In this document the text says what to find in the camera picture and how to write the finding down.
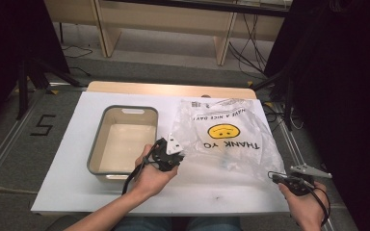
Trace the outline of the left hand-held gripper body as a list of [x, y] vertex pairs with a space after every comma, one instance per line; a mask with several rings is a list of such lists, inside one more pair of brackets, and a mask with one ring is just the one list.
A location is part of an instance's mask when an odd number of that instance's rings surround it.
[[151, 151], [152, 163], [161, 171], [171, 171], [172, 162], [181, 163], [183, 161], [175, 161], [173, 159], [174, 155], [182, 155], [182, 151], [183, 147], [181, 144], [172, 134], [169, 134], [166, 139], [161, 138], [155, 143], [155, 147]]

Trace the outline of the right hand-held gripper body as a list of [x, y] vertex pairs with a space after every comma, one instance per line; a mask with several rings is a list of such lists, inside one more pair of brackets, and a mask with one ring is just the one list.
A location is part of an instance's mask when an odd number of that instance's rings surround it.
[[307, 164], [290, 167], [287, 187], [294, 195], [306, 195], [315, 189], [314, 178], [332, 178], [332, 174]]

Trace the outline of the clear smiley plastic bag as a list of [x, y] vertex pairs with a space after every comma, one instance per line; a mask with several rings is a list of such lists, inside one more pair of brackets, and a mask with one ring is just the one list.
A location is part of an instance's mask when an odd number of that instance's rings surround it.
[[185, 160], [223, 169], [222, 153], [232, 157], [230, 172], [264, 181], [268, 171], [284, 172], [284, 162], [265, 121], [258, 100], [217, 102], [183, 100], [172, 125], [174, 138], [184, 148]]

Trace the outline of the beige bin with grey rim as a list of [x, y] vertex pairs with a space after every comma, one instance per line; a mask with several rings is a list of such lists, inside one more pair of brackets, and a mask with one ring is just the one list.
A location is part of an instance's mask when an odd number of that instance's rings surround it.
[[112, 105], [100, 119], [87, 162], [99, 181], [125, 180], [135, 160], [157, 136], [158, 112], [152, 107]]

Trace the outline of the person's right hand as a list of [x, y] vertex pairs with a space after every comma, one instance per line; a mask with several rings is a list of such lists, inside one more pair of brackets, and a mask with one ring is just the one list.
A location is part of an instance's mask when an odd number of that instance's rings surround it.
[[290, 214], [301, 230], [321, 231], [325, 213], [317, 199], [312, 194], [295, 196], [283, 184], [279, 184], [278, 188], [287, 200]]

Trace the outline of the person's left hand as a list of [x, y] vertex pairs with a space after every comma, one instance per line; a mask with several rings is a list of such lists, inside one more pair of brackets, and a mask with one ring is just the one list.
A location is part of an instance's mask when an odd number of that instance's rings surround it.
[[145, 165], [135, 178], [129, 194], [142, 199], [149, 199], [162, 191], [177, 175], [178, 167], [170, 171], [161, 171], [153, 165]]

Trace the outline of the light wooden table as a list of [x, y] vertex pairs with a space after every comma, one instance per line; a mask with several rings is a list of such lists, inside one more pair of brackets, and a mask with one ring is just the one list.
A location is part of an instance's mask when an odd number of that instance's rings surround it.
[[210, 98], [256, 98], [255, 92], [250, 89], [103, 81], [92, 81], [87, 91]]

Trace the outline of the black metal stand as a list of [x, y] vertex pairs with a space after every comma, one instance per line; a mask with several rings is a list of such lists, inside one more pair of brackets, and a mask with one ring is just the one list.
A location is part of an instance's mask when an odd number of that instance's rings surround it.
[[250, 89], [253, 91], [261, 90], [271, 84], [275, 85], [275, 89], [270, 93], [272, 99], [279, 100], [284, 98], [284, 116], [283, 120], [287, 129], [292, 130], [291, 113], [292, 113], [292, 98], [293, 98], [293, 82], [291, 80], [292, 73], [289, 69], [283, 68], [274, 75], [258, 84], [250, 84]]

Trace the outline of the black curtain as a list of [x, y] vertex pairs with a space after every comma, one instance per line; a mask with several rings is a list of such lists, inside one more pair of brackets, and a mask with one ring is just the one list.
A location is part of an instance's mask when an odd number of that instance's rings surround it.
[[309, 32], [293, 101], [359, 231], [370, 231], [370, 0], [293, 0], [266, 72], [280, 71]]
[[0, 0], [0, 106], [33, 58], [69, 72], [44, 0]]

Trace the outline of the light wooden desk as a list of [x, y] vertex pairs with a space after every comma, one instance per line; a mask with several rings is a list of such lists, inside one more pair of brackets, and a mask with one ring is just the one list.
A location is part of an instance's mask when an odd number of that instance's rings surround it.
[[123, 29], [211, 36], [217, 64], [225, 62], [229, 40], [246, 39], [254, 29], [258, 40], [274, 41], [283, 23], [281, 16], [259, 13], [227, 13], [180, 7], [156, 6], [108, 0], [44, 0], [54, 22], [91, 25], [97, 28], [105, 57], [110, 57]]

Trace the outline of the black tripod stand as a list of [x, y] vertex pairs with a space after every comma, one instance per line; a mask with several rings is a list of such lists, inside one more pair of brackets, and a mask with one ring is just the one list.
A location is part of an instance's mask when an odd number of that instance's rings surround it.
[[66, 81], [74, 87], [86, 88], [77, 80], [73, 79], [69, 73], [50, 65], [48, 62], [37, 58], [22, 60], [18, 65], [17, 85], [19, 90], [19, 107], [17, 119], [21, 119], [27, 112], [28, 106], [28, 85], [27, 79], [30, 79], [38, 90], [47, 90], [49, 82], [44, 73], [49, 72]]

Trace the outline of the metal floor rail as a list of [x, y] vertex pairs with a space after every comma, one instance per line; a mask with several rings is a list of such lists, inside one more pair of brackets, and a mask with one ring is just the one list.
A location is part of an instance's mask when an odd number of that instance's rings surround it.
[[[279, 103], [274, 104], [274, 110], [275, 110], [276, 113], [281, 113], [281, 114], [284, 115], [284, 108]], [[287, 129], [287, 126], [285, 125], [283, 118], [278, 117], [277, 121], [280, 123], [280, 129], [281, 129], [282, 135], [284, 136], [284, 138], [287, 142], [287, 146], [289, 148], [289, 151], [292, 155], [293, 162], [294, 162], [293, 166], [306, 164], [306, 162], [304, 161], [304, 158], [302, 156], [302, 153], [301, 153], [301, 151], [300, 151], [300, 149], [299, 149], [299, 147], [296, 143], [296, 140], [295, 140], [292, 132]], [[290, 167], [287, 170], [288, 170], [288, 172], [286, 174], [288, 175], [291, 172]], [[327, 208], [324, 205], [323, 201], [318, 197], [318, 195], [314, 192], [314, 190], [311, 191], [308, 194], [312, 194], [317, 199], [317, 201], [319, 202], [319, 204], [321, 205], [321, 207], [323, 208], [324, 213], [325, 213], [325, 218], [323, 220], [321, 230], [322, 231], [334, 231], [334, 229], [332, 227], [332, 224], [330, 222], [330, 208]]]
[[35, 113], [36, 107], [42, 101], [43, 97], [46, 95], [46, 90], [36, 90], [32, 94], [32, 99], [24, 112], [24, 114], [15, 120], [14, 125], [11, 130], [3, 139], [0, 144], [0, 167], [3, 165], [5, 159], [10, 154], [13, 149], [14, 144], [18, 140], [22, 131], [26, 127], [27, 123], [31, 119], [32, 115]]

